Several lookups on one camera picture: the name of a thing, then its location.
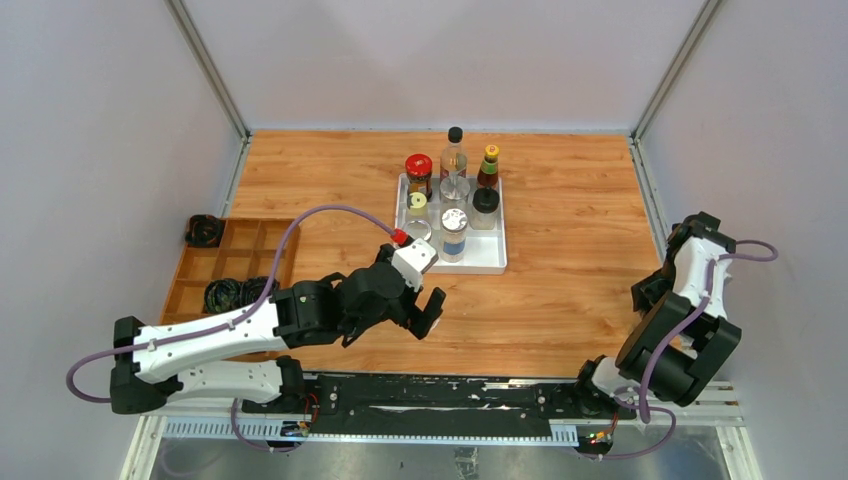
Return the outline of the silver lid peppercorn bottle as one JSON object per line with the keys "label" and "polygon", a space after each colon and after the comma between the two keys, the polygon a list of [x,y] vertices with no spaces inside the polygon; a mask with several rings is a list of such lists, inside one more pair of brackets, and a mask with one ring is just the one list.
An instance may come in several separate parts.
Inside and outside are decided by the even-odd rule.
{"label": "silver lid peppercorn bottle", "polygon": [[459,262],[466,247],[468,216],[460,208],[447,209],[441,216],[441,258],[448,263]]}

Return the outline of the white divided tray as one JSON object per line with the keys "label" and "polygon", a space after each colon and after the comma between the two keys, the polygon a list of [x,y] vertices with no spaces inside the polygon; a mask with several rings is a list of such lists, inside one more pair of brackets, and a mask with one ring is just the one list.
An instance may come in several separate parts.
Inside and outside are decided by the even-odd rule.
{"label": "white divided tray", "polygon": [[[498,209],[498,218],[496,220],[495,228],[493,230],[478,231],[474,230],[470,225],[467,229],[466,247],[463,258],[456,263],[448,263],[441,258],[439,179],[433,179],[431,185],[433,188],[433,197],[428,204],[429,218],[427,221],[433,228],[433,240],[430,245],[437,250],[439,260],[429,270],[429,272],[434,274],[467,275],[503,274],[508,265],[508,255],[502,185],[498,184],[495,188],[500,195],[500,206]],[[401,173],[397,176],[397,199],[394,220],[396,228],[403,229],[404,224],[408,221],[406,218],[406,209],[407,196],[409,193],[409,184],[406,174]]]}

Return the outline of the black cap white pepper bottle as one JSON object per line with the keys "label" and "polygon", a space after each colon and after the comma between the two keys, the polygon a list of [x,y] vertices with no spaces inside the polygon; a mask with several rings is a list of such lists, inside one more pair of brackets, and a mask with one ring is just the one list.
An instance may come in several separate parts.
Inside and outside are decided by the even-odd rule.
{"label": "black cap white pepper bottle", "polygon": [[470,224],[474,230],[493,230],[498,218],[500,195],[492,187],[475,190],[472,197]]}

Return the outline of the black cap soy sauce bottle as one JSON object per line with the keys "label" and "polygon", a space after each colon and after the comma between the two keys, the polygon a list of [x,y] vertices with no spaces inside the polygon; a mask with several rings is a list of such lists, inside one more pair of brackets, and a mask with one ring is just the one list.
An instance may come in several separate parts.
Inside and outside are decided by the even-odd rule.
{"label": "black cap soy sauce bottle", "polygon": [[467,174],[467,154],[462,145],[464,131],[458,126],[448,130],[448,145],[443,149],[440,156],[440,178],[442,180],[450,176],[465,177]]}

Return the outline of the red lid brown jar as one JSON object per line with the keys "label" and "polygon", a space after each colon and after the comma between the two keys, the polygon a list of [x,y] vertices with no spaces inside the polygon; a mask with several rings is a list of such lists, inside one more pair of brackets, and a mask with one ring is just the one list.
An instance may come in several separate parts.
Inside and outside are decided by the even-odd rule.
{"label": "red lid brown jar", "polygon": [[422,193],[427,199],[430,199],[432,197],[432,159],[426,154],[415,153],[405,160],[404,167],[409,184],[409,192]]}

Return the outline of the round glass jar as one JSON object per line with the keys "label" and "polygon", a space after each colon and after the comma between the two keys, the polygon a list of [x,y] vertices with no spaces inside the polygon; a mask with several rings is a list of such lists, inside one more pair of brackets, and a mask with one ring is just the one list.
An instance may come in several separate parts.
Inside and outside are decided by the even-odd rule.
{"label": "round glass jar", "polygon": [[433,228],[431,224],[422,218],[414,218],[412,220],[407,221],[403,230],[412,238],[412,239],[420,239],[429,244],[432,243],[433,240]]}

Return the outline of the yellow cap sauce bottle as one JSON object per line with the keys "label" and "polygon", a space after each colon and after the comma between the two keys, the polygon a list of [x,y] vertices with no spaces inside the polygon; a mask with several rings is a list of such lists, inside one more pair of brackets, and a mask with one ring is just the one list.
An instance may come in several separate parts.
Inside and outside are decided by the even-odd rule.
{"label": "yellow cap sauce bottle", "polygon": [[493,188],[497,187],[499,182],[499,154],[500,149],[497,145],[491,144],[484,148],[484,156],[477,174],[478,188]]}

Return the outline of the silver lid shaker jar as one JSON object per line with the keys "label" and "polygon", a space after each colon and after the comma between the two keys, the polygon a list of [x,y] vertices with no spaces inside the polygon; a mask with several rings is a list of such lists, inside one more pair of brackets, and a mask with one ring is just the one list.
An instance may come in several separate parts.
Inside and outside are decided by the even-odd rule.
{"label": "silver lid shaker jar", "polygon": [[440,212],[444,214],[450,209],[466,211],[470,192],[471,185],[464,176],[450,174],[441,179],[439,186]]}

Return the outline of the yellow lid spice bottle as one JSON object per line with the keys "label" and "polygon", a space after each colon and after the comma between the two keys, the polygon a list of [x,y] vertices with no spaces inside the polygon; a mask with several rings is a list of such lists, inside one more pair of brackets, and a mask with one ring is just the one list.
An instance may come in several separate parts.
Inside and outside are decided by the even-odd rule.
{"label": "yellow lid spice bottle", "polygon": [[429,218],[428,198],[424,193],[413,192],[407,196],[406,218],[408,221],[424,220]]}

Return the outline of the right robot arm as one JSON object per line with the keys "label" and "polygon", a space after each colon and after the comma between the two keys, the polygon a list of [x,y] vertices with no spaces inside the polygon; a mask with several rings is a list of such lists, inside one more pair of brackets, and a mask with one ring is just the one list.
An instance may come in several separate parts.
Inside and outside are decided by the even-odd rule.
{"label": "right robot arm", "polygon": [[718,218],[699,212],[673,226],[660,269],[631,288],[640,322],[615,358],[584,363],[571,403],[584,417],[612,413],[614,393],[638,393],[690,405],[741,340],[723,304],[727,268],[737,242]]}

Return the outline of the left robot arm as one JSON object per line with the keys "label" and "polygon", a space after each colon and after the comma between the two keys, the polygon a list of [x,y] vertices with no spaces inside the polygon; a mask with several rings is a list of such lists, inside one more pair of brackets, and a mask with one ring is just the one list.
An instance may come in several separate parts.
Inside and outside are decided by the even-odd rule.
{"label": "left robot arm", "polygon": [[299,281],[262,301],[190,322],[149,326],[134,316],[118,319],[108,402],[116,414],[191,398],[237,398],[296,412],[307,390],[297,361],[239,367],[233,358],[335,342],[347,347],[387,320],[423,339],[446,294],[434,289],[424,308],[416,304],[419,294],[391,264],[377,262],[348,276]]}

